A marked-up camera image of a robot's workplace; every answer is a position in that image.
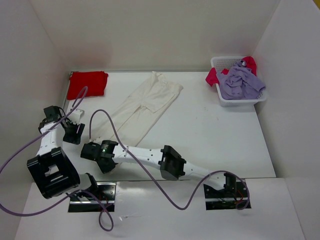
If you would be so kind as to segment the white t shirt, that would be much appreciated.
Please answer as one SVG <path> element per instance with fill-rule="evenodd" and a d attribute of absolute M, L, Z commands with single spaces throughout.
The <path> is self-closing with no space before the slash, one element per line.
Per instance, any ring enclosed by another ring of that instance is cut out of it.
<path fill-rule="evenodd" d="M 153 71 L 110 115 L 121 141 L 136 147 L 182 90 L 181 84 Z"/>

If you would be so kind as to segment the red t shirt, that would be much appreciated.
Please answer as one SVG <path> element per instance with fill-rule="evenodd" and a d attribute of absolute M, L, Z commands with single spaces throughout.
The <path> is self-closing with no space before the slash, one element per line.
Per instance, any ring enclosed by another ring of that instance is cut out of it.
<path fill-rule="evenodd" d="M 73 72 L 69 77 L 67 100 L 75 100 L 84 87 L 86 97 L 101 97 L 105 94 L 109 75 L 104 71 Z"/>

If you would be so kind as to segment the lavender t shirt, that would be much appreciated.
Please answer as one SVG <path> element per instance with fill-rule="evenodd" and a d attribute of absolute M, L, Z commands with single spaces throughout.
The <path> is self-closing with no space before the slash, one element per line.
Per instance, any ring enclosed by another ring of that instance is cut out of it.
<path fill-rule="evenodd" d="M 244 60 L 237 61 L 227 75 L 216 74 L 220 94 L 225 100 L 254 100 L 266 89 L 266 85 L 246 67 Z"/>

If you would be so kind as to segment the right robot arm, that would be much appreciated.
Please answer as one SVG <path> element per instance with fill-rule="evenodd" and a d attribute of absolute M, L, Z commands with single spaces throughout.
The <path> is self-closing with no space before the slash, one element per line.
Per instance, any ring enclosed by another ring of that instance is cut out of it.
<path fill-rule="evenodd" d="M 83 159 L 97 163 L 101 172 L 106 174 L 122 163 L 138 164 L 151 167 L 160 172 L 161 177 L 167 181 L 201 180 L 219 192 L 231 198 L 237 194 L 237 179 L 227 172 L 213 173 L 210 170 L 196 166 L 186 161 L 171 146 L 147 149 L 133 146 L 122 146 L 112 140 L 104 140 L 101 144 L 89 142 L 83 145 L 80 153 Z"/>

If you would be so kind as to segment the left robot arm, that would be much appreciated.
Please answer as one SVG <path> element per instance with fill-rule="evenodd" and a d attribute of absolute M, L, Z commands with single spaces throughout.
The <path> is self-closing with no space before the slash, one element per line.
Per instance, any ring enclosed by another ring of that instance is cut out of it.
<path fill-rule="evenodd" d="M 80 190 L 88 200 L 96 199 L 100 188 L 89 173 L 78 174 L 64 152 L 63 142 L 79 145 L 85 124 L 81 123 L 84 111 L 76 109 L 63 119 L 64 112 L 58 106 L 44 109 L 45 118 L 38 130 L 46 134 L 36 156 L 27 161 L 27 168 L 40 193 L 46 199 Z"/>

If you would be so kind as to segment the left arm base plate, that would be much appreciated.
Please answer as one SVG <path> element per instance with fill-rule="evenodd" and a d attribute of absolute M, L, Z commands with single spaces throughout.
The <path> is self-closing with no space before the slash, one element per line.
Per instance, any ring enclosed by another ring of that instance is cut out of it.
<path fill-rule="evenodd" d="M 115 210 L 116 187 L 115 182 L 97 182 L 98 191 L 93 194 L 101 201 L 109 212 Z M 69 213 L 98 213 L 103 208 L 87 193 L 76 193 L 69 200 Z"/>

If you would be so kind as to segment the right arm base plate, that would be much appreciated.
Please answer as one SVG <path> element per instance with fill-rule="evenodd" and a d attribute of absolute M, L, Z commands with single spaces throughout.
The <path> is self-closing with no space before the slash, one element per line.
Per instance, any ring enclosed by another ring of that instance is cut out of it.
<path fill-rule="evenodd" d="M 205 209 L 207 211 L 250 209 L 251 204 L 247 204 L 247 186 L 240 181 L 235 183 L 236 185 L 231 191 L 215 190 L 213 187 L 204 184 Z"/>

